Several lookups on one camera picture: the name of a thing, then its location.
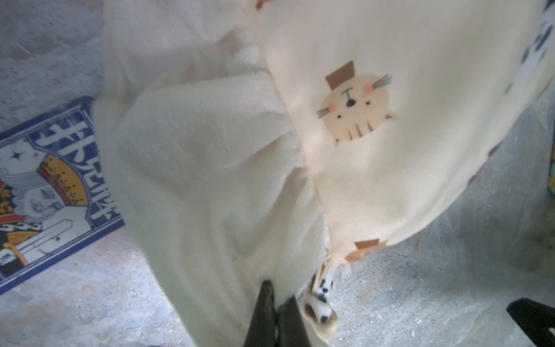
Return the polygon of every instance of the cream fleece fabric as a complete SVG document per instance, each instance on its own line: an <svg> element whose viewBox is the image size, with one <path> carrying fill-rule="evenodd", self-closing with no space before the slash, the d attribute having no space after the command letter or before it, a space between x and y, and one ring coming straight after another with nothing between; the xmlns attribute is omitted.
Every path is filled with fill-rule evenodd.
<svg viewBox="0 0 555 347"><path fill-rule="evenodd" d="M333 268L444 211L553 76L545 7L107 1L103 173L196 343L242 345L328 230Z"/></svg>
<svg viewBox="0 0 555 347"><path fill-rule="evenodd" d="M110 191L199 346L241 345L262 281L282 303L325 256L299 139L236 10L107 2L93 109Z"/></svg>
<svg viewBox="0 0 555 347"><path fill-rule="evenodd" d="M326 211L331 257L403 241L464 191L553 77L555 6L545 7L270 0L247 9Z"/></svg>

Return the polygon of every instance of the king card illustration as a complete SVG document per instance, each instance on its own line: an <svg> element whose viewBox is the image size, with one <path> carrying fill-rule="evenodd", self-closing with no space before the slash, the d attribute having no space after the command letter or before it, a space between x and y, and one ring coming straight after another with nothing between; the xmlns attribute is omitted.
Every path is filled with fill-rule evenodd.
<svg viewBox="0 0 555 347"><path fill-rule="evenodd" d="M0 135L0 294L123 226L102 177L91 101Z"/></svg>

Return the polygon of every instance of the black object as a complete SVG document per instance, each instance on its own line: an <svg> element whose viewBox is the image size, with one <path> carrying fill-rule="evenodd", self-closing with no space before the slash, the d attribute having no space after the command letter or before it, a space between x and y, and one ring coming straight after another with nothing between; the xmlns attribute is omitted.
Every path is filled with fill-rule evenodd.
<svg viewBox="0 0 555 347"><path fill-rule="evenodd" d="M274 286L264 281L243 347L311 347L295 297L274 309Z"/></svg>
<svg viewBox="0 0 555 347"><path fill-rule="evenodd" d="M538 347L555 347L555 309L530 299L518 299L507 307L507 312L524 333Z"/></svg>

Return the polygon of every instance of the concrete floor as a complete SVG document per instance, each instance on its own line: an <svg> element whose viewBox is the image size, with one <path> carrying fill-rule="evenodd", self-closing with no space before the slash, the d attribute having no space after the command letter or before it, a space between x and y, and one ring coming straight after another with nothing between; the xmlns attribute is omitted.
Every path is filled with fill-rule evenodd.
<svg viewBox="0 0 555 347"><path fill-rule="evenodd" d="M0 131L102 88L102 2L0 2ZM555 306L555 89L426 230L342 271L335 346L532 346L505 307ZM0 346L193 346L119 230L0 296Z"/></svg>

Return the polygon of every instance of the cartoon cat face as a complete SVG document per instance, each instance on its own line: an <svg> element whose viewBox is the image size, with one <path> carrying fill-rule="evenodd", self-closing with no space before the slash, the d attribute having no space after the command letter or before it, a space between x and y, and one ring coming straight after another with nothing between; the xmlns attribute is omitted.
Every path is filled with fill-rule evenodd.
<svg viewBox="0 0 555 347"><path fill-rule="evenodd" d="M395 119L389 110L385 86L389 75L362 75L339 84L322 103L318 116L338 145L342 141L361 138L376 130L383 122Z"/></svg>

